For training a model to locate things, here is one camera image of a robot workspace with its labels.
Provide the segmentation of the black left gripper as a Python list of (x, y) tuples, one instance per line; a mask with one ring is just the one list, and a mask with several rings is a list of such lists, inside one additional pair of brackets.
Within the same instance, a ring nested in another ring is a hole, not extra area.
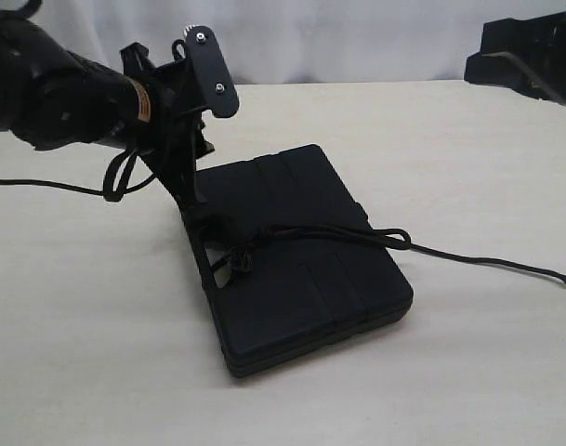
[(124, 75), (138, 91), (142, 110), (140, 129), (130, 138), (119, 163), (142, 159), (176, 201), (183, 218), (201, 218), (206, 200), (196, 181), (196, 160), (215, 151), (204, 137), (205, 122), (200, 112), (177, 118), (174, 62), (155, 66), (147, 47), (134, 43), (121, 50)]

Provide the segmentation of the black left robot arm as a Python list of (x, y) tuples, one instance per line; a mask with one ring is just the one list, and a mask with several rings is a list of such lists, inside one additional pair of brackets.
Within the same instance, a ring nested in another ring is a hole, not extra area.
[(117, 72), (55, 41), (33, 22), (40, 8), (38, 1), (0, 8), (0, 132), (36, 151), (75, 143), (117, 149), (94, 190), (109, 203), (138, 190), (131, 177), (143, 162), (180, 209), (200, 205), (196, 162), (213, 147), (203, 107), (186, 102), (199, 95), (189, 62), (177, 56), (157, 67), (133, 44)]

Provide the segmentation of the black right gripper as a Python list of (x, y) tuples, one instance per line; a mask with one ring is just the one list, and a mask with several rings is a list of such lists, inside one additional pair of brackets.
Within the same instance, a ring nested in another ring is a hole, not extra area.
[(484, 23), (480, 49), (467, 57), (464, 80), (566, 106), (566, 10)]

